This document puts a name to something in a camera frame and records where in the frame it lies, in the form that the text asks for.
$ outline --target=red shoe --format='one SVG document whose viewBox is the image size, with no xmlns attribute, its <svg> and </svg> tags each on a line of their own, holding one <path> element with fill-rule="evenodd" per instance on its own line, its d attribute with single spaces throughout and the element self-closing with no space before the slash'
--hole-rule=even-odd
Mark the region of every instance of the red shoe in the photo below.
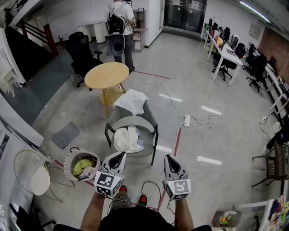
<svg viewBox="0 0 289 231">
<path fill-rule="evenodd" d="M 146 206 L 147 203 L 148 203 L 148 198 L 146 197 L 146 195 L 141 195 L 139 199 L 139 204 L 143 204 L 144 206 Z"/>
<path fill-rule="evenodd" d="M 119 189 L 119 192 L 127 192 L 126 187 L 123 185 L 123 186 Z"/>
</svg>

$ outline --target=fluorescent light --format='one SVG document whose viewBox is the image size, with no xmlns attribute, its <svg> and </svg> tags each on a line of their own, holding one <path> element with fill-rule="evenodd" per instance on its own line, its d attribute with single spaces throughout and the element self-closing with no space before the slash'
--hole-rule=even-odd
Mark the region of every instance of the fluorescent light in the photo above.
<svg viewBox="0 0 289 231">
<path fill-rule="evenodd" d="M 167 96 L 167 95 L 163 95 L 163 94 L 158 94 L 159 96 L 161 97 L 164 97 L 166 99 L 169 99 L 170 97 Z M 174 97 L 171 97 L 172 100 L 175 100 L 175 101 L 178 101 L 178 102 L 182 102 L 182 99 L 178 99 L 178 98 L 174 98 Z"/>
<path fill-rule="evenodd" d="M 200 157 L 200 156 L 198 156 L 197 161 L 203 161 L 203 162 L 207 162 L 207 163 L 211 163 L 211 164 L 222 165 L 221 161 L 209 159 L 209 158 L 206 158 L 206 157 Z"/>
<path fill-rule="evenodd" d="M 166 147 L 163 147 L 163 146 L 160 146 L 160 145 L 157 145 L 157 150 L 164 151 L 164 152 L 167 152 L 167 153 L 171 153 L 172 152 L 171 148 L 166 148 Z"/>
<path fill-rule="evenodd" d="M 204 110 L 206 110 L 206 111 L 208 111 L 208 112 L 212 112 L 212 113 L 215 113 L 215 114 L 217 114 L 217 115 L 222 115 L 222 113 L 221 112 L 219 112 L 219 111 L 216 111 L 216 110 L 214 110 L 214 109 L 212 109 L 212 108 L 208 108 L 208 107 L 206 107 L 206 106 L 203 106 L 202 105 L 202 109 L 204 109 Z"/>
<path fill-rule="evenodd" d="M 267 18 L 265 18 L 262 14 L 260 14 L 258 11 L 256 11 L 255 9 L 253 9 L 251 6 L 247 5 L 246 3 L 240 1 L 240 3 L 243 5 L 243 6 L 246 6 L 248 9 L 250 9 L 251 11 L 255 12 L 257 15 L 259 15 L 262 19 L 264 19 L 266 22 L 270 22 Z"/>
</svg>

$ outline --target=dark floor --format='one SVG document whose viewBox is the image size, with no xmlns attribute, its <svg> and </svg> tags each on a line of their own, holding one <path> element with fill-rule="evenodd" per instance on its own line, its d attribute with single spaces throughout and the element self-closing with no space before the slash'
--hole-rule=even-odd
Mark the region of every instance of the dark floor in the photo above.
<svg viewBox="0 0 289 231">
<path fill-rule="evenodd" d="M 92 53 L 102 50 L 104 44 L 90 43 Z M 35 121 L 41 110 L 48 103 L 57 90 L 75 74 L 72 58 L 61 46 L 57 46 L 59 56 L 49 61 L 23 88 L 15 88 L 15 97 L 4 94 L 4 98 L 13 109 L 30 125 Z"/>
</svg>

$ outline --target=glass door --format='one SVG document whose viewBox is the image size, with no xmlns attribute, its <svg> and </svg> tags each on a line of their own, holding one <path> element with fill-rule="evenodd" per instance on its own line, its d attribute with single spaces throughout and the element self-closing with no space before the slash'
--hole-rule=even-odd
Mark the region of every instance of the glass door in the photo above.
<svg viewBox="0 0 289 231">
<path fill-rule="evenodd" d="M 207 0 L 166 0 L 165 25 L 200 33 Z"/>
</svg>

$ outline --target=ceiling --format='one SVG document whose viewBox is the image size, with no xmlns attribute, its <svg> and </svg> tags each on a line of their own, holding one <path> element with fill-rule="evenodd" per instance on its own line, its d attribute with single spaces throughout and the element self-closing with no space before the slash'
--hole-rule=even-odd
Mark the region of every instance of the ceiling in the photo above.
<svg viewBox="0 0 289 231">
<path fill-rule="evenodd" d="M 252 13 L 249 9 L 242 6 L 239 0 L 229 0 L 233 3 L 238 4 L 240 7 Z M 282 36 L 289 39 L 289 0 L 242 0 L 244 3 L 250 5 L 256 11 L 265 16 L 270 23 L 266 23 L 262 20 L 268 27 L 279 32 Z"/>
</svg>

